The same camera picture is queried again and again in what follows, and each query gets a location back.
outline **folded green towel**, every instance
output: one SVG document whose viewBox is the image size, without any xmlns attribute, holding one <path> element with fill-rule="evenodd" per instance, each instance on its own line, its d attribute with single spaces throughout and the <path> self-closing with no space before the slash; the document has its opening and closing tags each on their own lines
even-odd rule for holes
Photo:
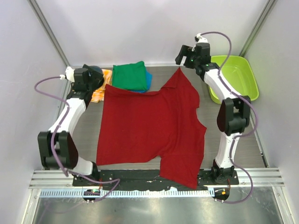
<svg viewBox="0 0 299 224">
<path fill-rule="evenodd" d="M 112 86 L 124 90 L 147 90 L 144 62 L 114 65 Z"/>
</svg>

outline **white wall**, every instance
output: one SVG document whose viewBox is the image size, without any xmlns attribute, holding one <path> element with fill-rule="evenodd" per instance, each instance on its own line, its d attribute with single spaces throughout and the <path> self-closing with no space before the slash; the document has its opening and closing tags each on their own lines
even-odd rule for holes
<svg viewBox="0 0 299 224">
<path fill-rule="evenodd" d="M 266 158 L 279 167 L 299 211 L 299 1 L 278 1 L 246 57 L 260 97 L 254 102 Z"/>
<path fill-rule="evenodd" d="M 71 65 L 174 64 L 199 32 L 222 31 L 238 55 L 267 0 L 38 0 Z M 213 55 L 225 38 L 209 35 Z"/>
<path fill-rule="evenodd" d="M 59 103 L 34 91 L 65 66 L 26 0 L 0 1 L 0 218 L 15 224 L 24 212 L 34 169 L 41 168 L 37 135 L 47 130 Z M 41 90 L 62 94 L 50 81 Z"/>
</svg>

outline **red t-shirt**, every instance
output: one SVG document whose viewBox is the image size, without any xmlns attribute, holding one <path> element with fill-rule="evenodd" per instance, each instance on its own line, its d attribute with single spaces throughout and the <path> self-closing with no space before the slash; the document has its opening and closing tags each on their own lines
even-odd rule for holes
<svg viewBox="0 0 299 224">
<path fill-rule="evenodd" d="M 106 85 L 97 165 L 161 157 L 160 176 L 197 186 L 204 156 L 199 95 L 179 68 L 159 90 L 137 93 Z"/>
</svg>

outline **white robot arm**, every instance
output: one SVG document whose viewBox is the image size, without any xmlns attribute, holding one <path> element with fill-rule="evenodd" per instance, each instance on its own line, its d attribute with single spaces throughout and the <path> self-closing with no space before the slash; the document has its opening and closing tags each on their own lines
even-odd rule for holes
<svg viewBox="0 0 299 224">
<path fill-rule="evenodd" d="M 213 89 L 221 102 L 217 117 L 221 140 L 211 170 L 212 179 L 220 183 L 227 181 L 233 175 L 234 165 L 231 159 L 234 160 L 239 140 L 236 136 L 241 136 L 249 125 L 250 107 L 237 97 L 240 93 L 226 80 L 219 71 L 219 66 L 211 62 L 210 44 L 207 39 L 198 34 L 195 41 L 197 43 L 194 47 L 183 45 L 175 61 L 180 65 L 185 56 L 184 66 L 195 69 L 196 74 Z M 243 98 L 250 102 L 248 96 L 243 96 Z"/>
<path fill-rule="evenodd" d="M 90 103 L 93 92 L 104 83 L 102 70 L 99 67 L 87 65 L 80 69 L 67 67 L 65 75 L 60 77 L 61 79 L 68 79 L 73 86 L 67 96 L 67 105 L 57 121 L 47 132 L 40 132 L 38 135 L 42 165 L 45 168 L 59 168 L 50 144 L 52 135 L 55 135 L 55 151 L 62 165 L 76 173 L 98 179 L 99 173 L 96 164 L 86 161 L 78 155 L 72 135 L 80 116 Z M 67 110 L 66 117 L 59 125 Z"/>
</svg>

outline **lime green tub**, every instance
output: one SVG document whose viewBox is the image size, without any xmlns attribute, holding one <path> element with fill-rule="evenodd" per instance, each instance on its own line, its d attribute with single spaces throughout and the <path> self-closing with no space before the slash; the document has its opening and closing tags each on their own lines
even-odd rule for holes
<svg viewBox="0 0 299 224">
<path fill-rule="evenodd" d="M 219 66 L 223 63 L 227 56 L 212 56 L 212 62 L 216 62 Z M 228 61 L 222 68 L 222 73 L 227 81 L 241 93 L 242 96 L 249 96 L 251 101 L 256 100 L 259 96 L 256 79 L 249 65 L 249 62 L 240 56 L 230 56 Z M 220 100 L 215 92 L 209 87 L 212 100 L 220 104 Z"/>
</svg>

